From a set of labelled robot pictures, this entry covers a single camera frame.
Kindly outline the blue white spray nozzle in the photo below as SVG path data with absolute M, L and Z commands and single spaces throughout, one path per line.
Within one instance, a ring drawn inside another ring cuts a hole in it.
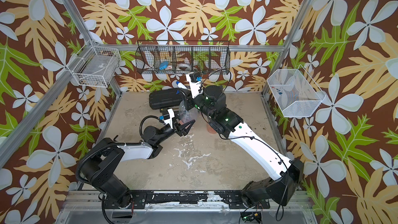
M 183 83 L 177 81 L 176 82 L 177 88 L 183 88 L 183 89 L 188 89 Z

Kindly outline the clear blue spray bottle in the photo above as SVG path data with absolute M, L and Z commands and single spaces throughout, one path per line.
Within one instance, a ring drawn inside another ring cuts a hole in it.
M 184 124 L 192 120 L 196 120 L 198 117 L 199 111 L 194 107 L 190 110 L 185 108 L 184 102 L 181 102 L 179 105 L 179 123 Z

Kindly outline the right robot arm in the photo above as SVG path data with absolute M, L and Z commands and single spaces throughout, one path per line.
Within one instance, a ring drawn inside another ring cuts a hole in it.
M 242 117 L 227 108 L 226 95 L 220 86 L 204 89 L 200 84 L 189 88 L 182 83 L 177 86 L 187 110 L 197 109 L 213 130 L 251 155 L 268 174 L 268 178 L 249 182 L 243 188 L 245 206 L 252 207 L 268 198 L 286 206 L 303 179 L 303 162 L 281 154 L 255 134 Z

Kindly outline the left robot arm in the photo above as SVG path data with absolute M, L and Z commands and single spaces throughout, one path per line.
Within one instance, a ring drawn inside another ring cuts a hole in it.
M 126 208 L 132 203 L 131 190 L 115 174 L 120 162 L 153 159 L 163 149 L 161 143 L 177 134 L 186 136 L 195 119 L 182 122 L 179 114 L 169 108 L 160 117 L 149 115 L 140 122 L 138 143 L 117 142 L 104 138 L 95 145 L 78 163 L 76 178 L 89 184 L 104 195 L 102 200 Z

